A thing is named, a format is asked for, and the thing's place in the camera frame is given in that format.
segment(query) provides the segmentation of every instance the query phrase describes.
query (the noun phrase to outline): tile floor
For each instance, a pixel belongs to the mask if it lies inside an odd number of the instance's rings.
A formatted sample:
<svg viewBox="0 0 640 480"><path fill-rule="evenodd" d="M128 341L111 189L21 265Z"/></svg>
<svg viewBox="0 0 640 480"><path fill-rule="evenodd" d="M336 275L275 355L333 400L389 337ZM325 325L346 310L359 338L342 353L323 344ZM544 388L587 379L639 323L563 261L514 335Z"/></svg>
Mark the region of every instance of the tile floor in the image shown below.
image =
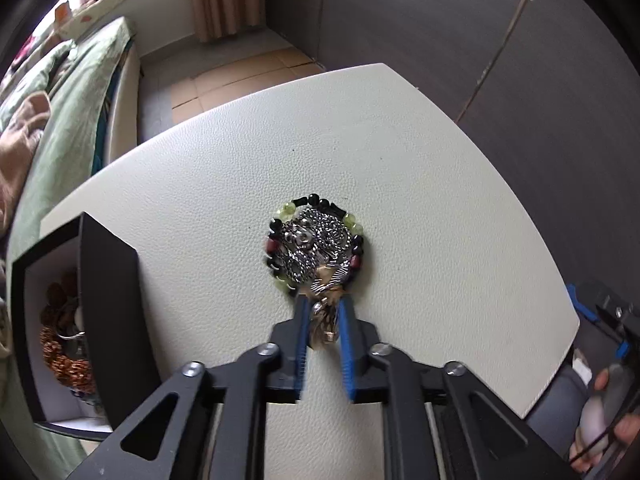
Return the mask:
<svg viewBox="0 0 640 480"><path fill-rule="evenodd" d="M274 51L280 54L268 54ZM219 104L322 72L310 61L269 29L194 44L153 63L142 60L138 141Z"/></svg>

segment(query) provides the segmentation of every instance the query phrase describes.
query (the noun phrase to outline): person's hand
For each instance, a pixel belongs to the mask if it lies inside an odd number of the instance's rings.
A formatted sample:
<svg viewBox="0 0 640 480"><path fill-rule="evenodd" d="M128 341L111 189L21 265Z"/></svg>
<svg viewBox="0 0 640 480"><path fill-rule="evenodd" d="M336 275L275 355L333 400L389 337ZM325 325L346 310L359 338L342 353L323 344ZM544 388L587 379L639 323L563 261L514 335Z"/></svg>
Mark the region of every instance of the person's hand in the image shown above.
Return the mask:
<svg viewBox="0 0 640 480"><path fill-rule="evenodd" d="M609 382L609 371L605 368L603 371L601 371L597 375L593 387L596 391L601 391L601 390L604 390L608 382ZM620 420L620 422L616 424L616 427L614 428L614 434L616 435L616 438L626 446L628 446L633 442L633 440L638 435L639 431L640 431L640 415L634 415L632 413L625 415ZM571 449L569 450L569 460L572 460L574 456L582 452L584 447L585 445L580 440L579 432L578 430L576 430L575 442L571 444ZM584 456L581 456L575 462L573 462L571 466L578 473L586 473L591 467L595 466L600 461L601 458L602 458L602 453L599 453L595 457L590 457L589 454L587 453Z"/></svg>

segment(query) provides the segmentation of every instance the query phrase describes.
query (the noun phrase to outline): dark gray wall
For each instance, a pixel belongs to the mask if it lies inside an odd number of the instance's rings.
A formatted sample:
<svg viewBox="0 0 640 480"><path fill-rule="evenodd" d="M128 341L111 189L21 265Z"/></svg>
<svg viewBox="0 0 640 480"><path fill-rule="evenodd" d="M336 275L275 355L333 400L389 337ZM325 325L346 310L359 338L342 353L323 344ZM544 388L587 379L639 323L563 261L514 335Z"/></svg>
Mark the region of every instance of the dark gray wall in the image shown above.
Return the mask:
<svg viewBox="0 0 640 480"><path fill-rule="evenodd" d="M319 60L383 62L455 118L519 0L324 0Z"/></svg>
<svg viewBox="0 0 640 480"><path fill-rule="evenodd" d="M533 0L460 127L567 281L640 301L640 77L582 0Z"/></svg>
<svg viewBox="0 0 640 480"><path fill-rule="evenodd" d="M266 0L267 26L308 56L318 57L322 0Z"/></svg>

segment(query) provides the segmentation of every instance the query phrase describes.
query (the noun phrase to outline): red bead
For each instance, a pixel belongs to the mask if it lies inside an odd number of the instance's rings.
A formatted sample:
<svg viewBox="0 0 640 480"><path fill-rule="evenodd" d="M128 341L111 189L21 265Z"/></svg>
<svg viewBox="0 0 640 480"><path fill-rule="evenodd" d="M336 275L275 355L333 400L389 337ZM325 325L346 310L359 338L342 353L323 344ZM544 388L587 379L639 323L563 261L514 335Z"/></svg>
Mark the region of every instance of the red bead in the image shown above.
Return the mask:
<svg viewBox="0 0 640 480"><path fill-rule="evenodd" d="M349 268L350 269L359 269L360 266L362 264L362 259L359 256L352 256L351 260L349 261Z"/></svg>
<svg viewBox="0 0 640 480"><path fill-rule="evenodd" d="M264 250L267 254L274 253L278 250L278 245L279 243L277 240L274 240L273 238L267 238L267 246L264 248Z"/></svg>

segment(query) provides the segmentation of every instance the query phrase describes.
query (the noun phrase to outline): green bedsheet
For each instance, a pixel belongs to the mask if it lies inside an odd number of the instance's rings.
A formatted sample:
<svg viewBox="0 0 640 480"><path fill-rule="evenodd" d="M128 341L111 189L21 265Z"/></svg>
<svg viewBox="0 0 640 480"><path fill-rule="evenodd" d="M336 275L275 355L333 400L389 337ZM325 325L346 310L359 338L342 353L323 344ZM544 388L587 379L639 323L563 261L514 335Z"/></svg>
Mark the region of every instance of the green bedsheet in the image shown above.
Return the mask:
<svg viewBox="0 0 640 480"><path fill-rule="evenodd" d="M42 218L91 176L100 108L131 37L124 18L106 25L73 49L71 68L50 91L51 118L16 209L7 248L9 306L13 261L39 239ZM85 457L76 439L33 425L13 357L0 362L0 402L2 423L41 480L66 478Z"/></svg>

